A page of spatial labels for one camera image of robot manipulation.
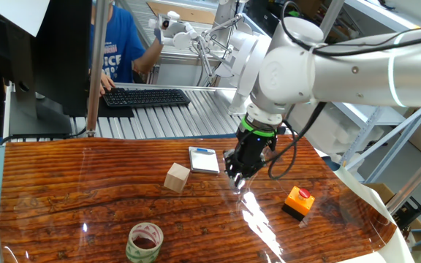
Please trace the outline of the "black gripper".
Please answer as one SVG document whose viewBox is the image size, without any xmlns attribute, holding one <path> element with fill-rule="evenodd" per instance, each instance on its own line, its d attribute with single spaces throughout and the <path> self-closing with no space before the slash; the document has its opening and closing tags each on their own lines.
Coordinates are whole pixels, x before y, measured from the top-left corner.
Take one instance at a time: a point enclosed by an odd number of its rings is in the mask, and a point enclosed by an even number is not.
<svg viewBox="0 0 421 263">
<path fill-rule="evenodd" d="M 233 186 L 241 189 L 245 182 L 265 166 L 262 152 L 266 147 L 276 146 L 276 133 L 258 129 L 240 129 L 236 132 L 238 143 L 235 149 L 224 152 L 225 173 Z"/>
</svg>

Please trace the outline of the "person's right hand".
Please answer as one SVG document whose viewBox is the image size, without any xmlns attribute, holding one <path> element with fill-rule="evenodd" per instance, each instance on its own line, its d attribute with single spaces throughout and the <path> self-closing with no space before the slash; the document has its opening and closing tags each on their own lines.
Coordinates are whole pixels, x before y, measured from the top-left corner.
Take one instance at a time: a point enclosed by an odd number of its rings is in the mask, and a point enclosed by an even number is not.
<svg viewBox="0 0 421 263">
<path fill-rule="evenodd" d="M 115 88 L 113 80 L 105 73 L 102 73 L 100 79 L 100 96 L 110 92 L 113 88 Z"/>
</svg>

